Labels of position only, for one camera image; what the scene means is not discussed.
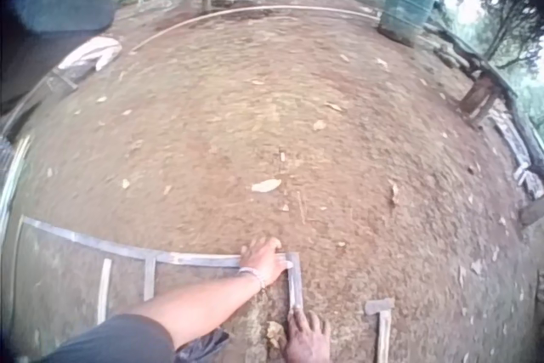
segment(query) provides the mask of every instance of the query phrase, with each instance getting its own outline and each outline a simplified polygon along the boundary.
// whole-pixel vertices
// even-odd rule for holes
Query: hammer
[[[379,332],[377,335],[377,363],[388,363],[392,308],[394,308],[394,298],[385,298],[365,303],[365,314],[380,314]]]

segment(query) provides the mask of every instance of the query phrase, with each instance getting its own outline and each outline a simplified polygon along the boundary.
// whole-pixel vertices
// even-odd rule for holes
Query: hand
[[[281,345],[286,363],[329,363],[331,361],[331,326],[309,313],[309,323],[300,308],[289,314],[289,342]]]
[[[276,257],[275,250],[281,248],[281,242],[277,238],[261,238],[253,240],[249,247],[241,248],[241,267],[256,269],[264,278],[266,286],[274,283],[280,274],[287,269],[288,262]]]

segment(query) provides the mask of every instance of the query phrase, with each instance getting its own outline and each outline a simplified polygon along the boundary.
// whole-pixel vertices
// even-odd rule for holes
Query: blue barrel
[[[413,46],[433,10],[434,0],[385,0],[378,31],[384,36]]]

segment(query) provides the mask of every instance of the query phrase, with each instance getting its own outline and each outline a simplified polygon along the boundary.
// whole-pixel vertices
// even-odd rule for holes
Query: dirt ground
[[[377,319],[363,306],[383,297],[397,300],[392,362],[530,361],[543,236],[518,231],[525,199],[507,147],[455,111],[470,82],[424,47],[379,35],[374,20],[338,14],[208,20],[130,54],[185,13],[189,1],[176,2],[165,14],[122,10],[111,29],[122,56],[33,115],[14,220],[24,213],[180,252],[236,253],[275,235],[300,253],[306,306],[334,328],[333,361],[373,360]],[[326,127],[314,130],[318,121]],[[277,190],[250,191],[272,178]],[[21,353],[47,353],[93,325],[102,257],[25,228],[13,336]],[[480,276],[470,269],[477,260]],[[140,267],[114,259],[111,313],[141,299]],[[159,293],[221,272],[164,274]],[[237,315],[240,347],[224,361],[267,360],[265,322],[285,319],[285,290],[282,281]]]

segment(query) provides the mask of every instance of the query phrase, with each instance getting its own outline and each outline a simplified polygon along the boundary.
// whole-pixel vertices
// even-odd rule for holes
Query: bracelet
[[[264,291],[264,289],[266,288],[266,281],[264,280],[264,277],[263,277],[263,274],[261,274],[261,271],[251,267],[241,267],[240,269],[238,269],[238,274],[244,274],[244,273],[251,274],[255,278],[257,278],[258,283],[261,284],[261,291]]]

